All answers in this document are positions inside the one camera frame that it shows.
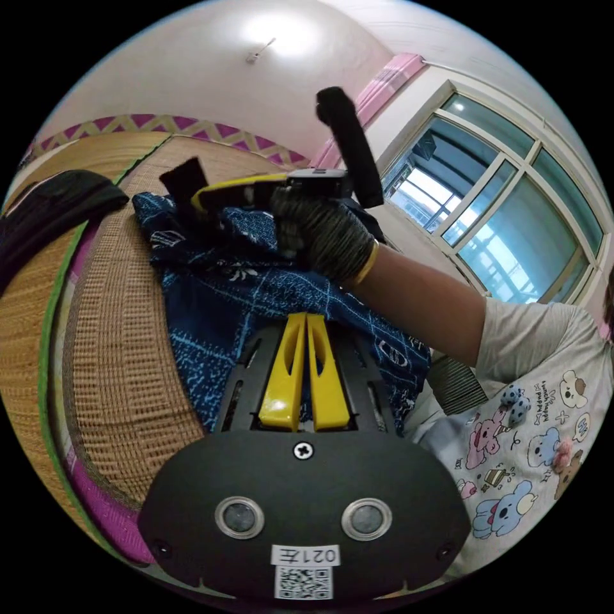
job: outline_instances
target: woven mat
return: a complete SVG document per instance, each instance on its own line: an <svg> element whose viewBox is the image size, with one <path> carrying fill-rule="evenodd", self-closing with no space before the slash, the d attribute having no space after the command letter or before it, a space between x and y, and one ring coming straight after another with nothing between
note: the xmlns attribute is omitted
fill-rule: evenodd
<svg viewBox="0 0 614 614"><path fill-rule="evenodd" d="M165 134L125 133L84 139L43 163L13 195L32 180L68 169L88 169L115 181L166 138ZM50 450L44 404L45 373L39 377L39 362L44 363L45 348L49 347L53 297L59 294L63 267L67 266L82 230L71 230L41 250L13 278L0 298L0 393L19 443L38 477L75 523L100 542L96 531L82 517L78 501L67 488L57 458Z"/></svg>
<svg viewBox="0 0 614 614"><path fill-rule="evenodd" d="M158 176L197 155L210 181L278 168L194 139L165 143L123 185L164 194ZM132 205L98 231L71 307L63 369L75 452L90 478L138 509L162 465L205 435L177 375L159 281Z"/></svg>

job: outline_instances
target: screw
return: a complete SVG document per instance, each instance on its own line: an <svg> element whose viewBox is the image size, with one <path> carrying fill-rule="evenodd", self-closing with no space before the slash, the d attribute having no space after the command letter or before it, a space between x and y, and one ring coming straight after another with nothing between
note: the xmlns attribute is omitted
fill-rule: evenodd
<svg viewBox="0 0 614 614"><path fill-rule="evenodd" d="M300 461L306 461L313 456L313 446L306 441L301 441L294 446L292 453Z"/></svg>
<svg viewBox="0 0 614 614"><path fill-rule="evenodd" d="M441 561L442 559L446 558L451 552L453 552L453 550L454 544L445 544L444 546L441 546L441 548L437 550L437 560Z"/></svg>
<svg viewBox="0 0 614 614"><path fill-rule="evenodd" d="M155 540L153 542L153 547L160 556L160 558L171 558L171 556L173 556L173 550L171 549L171 547L161 539Z"/></svg>

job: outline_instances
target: window frame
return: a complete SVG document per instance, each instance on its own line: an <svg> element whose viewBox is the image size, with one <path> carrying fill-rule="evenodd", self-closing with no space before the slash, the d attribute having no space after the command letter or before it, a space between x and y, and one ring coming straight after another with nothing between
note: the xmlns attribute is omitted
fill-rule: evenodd
<svg viewBox="0 0 614 614"><path fill-rule="evenodd" d="M452 81L448 81L448 84L450 87L443 88L441 91L441 95L437 97L437 107L434 107L433 104L429 104L423 107L423 111L421 110L420 113L419 125L416 126L416 124L414 124L414 130L411 130L410 134L408 134L407 132L404 134L402 144L399 147L395 148L396 154L391 157L389 163L382 165L381 177L384 178L386 174L390 170L392 170L394 165L396 165L399 159L407 152L409 147L415 142L417 142L417 140L419 140L424 135L424 133L426 133L429 128L430 122L437 117L464 129L465 131L474 135L478 139L481 139L488 145L491 145L499 151L499 154L497 155L495 160L493 160L491 165L485 170L484 174L480 177L478 182L471 188L471 190L469 190L465 198L462 199L462 201L455 207L454 211L437 227L435 231L429 233L428 231L426 231L426 227L420 226L420 224L411 219L410 216L405 215L406 218L409 220L410 223L415 225L415 227L417 227L424 236L426 236L432 243L434 243L455 264L458 270L460 270L461 274L466 277L475 288L477 288L481 293L484 293L487 291L486 287L477 278L477 276L468 267L468 265L464 263L462 258L459 256L459 251L476 235L477 232L479 232L479 230L497 212L503 202L505 202L505 200L508 198L512 190L526 175L538 187L538 189L540 189L544 193L546 198L551 202L552 206L554 206L555 210L559 213L559 215L561 215L562 219L565 221L571 232L574 234L574 237L578 242L579 248L581 248L582 253L588 260L588 267L586 268L586 271L576 282L576 284L570 289L570 291L567 293L567 296L565 296L563 300L565 303L575 303L579 299L579 297L581 297L590 281L594 278L595 272L599 270L599 263L603 258L604 250L606 249L606 245L608 243L608 241L606 241L608 231L606 230L605 224L601 219L601 212L591 206L591 198L589 198L587 190L583 185L583 182L579 181L576 174L570 172L570 170L567 168L567 165L561 162L561 157L556 148L553 148L549 143L545 143L541 135L537 134L536 131L533 130L530 125L527 125L525 122L519 122L519 119L514 118L513 114L508 109L502 108L501 104L493 104L491 100L487 100L487 97L483 96L478 90L474 90L473 88L462 84L453 83ZM456 93L485 106L486 108L490 109L491 111L494 111L495 113L498 113L499 115L504 117L504 119L518 126L525 133L527 133L527 135L529 135L534 140L533 146L531 147L528 155L523 159L518 153L513 151L510 147L502 143L496 137L490 135L488 132L481 129L479 126L476 126L475 124L472 124L463 118L459 118L453 113L444 111L441 107L452 95ZM570 179L574 182L582 196L586 199L586 202L588 203L589 207L591 208L591 211L593 212L597 223L599 224L599 227L602 231L601 244L596 255L593 254L586 235L580 228L578 222L576 221L576 218L572 215L568 206L563 202L561 197L559 197L559 195L554 191L554 189L546 182L546 180L543 179L541 175L539 175L539 173L535 171L535 169L533 169L532 164L537 158L542 148L545 149L553 157L557 164L559 164L561 168L568 174ZM454 224L454 222L458 220L458 218L460 218L460 216L471 205L476 196L480 194L488 181L490 181L490 179L495 175L495 173L499 170L499 168L505 161L511 163L511 165L513 165L513 167L517 169L515 175L507 182L507 185L499 193L491 206L469 227L461 240L458 241L454 246L449 245L449 243L444 240L443 234ZM390 204L390 206L399 209L399 207L389 199L386 199L386 201ZM569 275L563 276L562 274L555 281L555 283L553 283L553 286L549 288L549 290L539 299L539 302L542 302L543 300L547 299L549 295L555 296L563 287L564 283L567 281L568 278Z"/></svg>

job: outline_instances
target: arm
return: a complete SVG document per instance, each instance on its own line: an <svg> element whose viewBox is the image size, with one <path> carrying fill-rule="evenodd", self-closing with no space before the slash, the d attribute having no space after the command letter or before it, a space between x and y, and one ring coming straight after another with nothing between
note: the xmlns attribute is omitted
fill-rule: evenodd
<svg viewBox="0 0 614 614"><path fill-rule="evenodd" d="M353 294L391 324L508 383L594 327L577 307L518 305L476 290L375 240L347 207L280 191L272 199L278 248Z"/></svg>
<svg viewBox="0 0 614 614"><path fill-rule="evenodd" d="M382 245L354 295L429 347L476 365L486 300L473 288Z"/></svg>
<svg viewBox="0 0 614 614"><path fill-rule="evenodd" d="M475 367L478 377L504 384L571 342L573 331L595 327L588 313L571 305L485 299L385 246L354 295L409 335Z"/></svg>

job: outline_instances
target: blue fabric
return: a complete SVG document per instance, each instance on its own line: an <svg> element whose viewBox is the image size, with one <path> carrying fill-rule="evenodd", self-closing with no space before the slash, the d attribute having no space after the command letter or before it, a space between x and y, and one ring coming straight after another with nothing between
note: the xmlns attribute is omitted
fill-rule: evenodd
<svg viewBox="0 0 614 614"><path fill-rule="evenodd" d="M168 196L143 193L132 202L161 279L178 374L205 429L215 427L226 382L249 337L273 320L306 311L370 340L402 435L430 368L424 344L279 256L274 221L265 213L227 209L222 229L204 237L182 227ZM310 419L307 398L301 420Z"/></svg>

